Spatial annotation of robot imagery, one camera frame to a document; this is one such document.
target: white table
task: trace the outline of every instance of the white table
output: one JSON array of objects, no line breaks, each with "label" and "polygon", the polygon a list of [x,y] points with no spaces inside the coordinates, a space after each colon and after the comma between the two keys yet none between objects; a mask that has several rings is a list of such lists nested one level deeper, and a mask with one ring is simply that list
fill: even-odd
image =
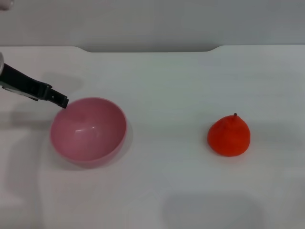
[{"label": "white table", "polygon": [[[304,45],[0,52],[70,101],[107,98],[129,120],[120,154],[83,170],[50,146],[60,107],[0,90],[1,229],[304,229]],[[250,148],[217,156],[205,134],[235,112]]]}]

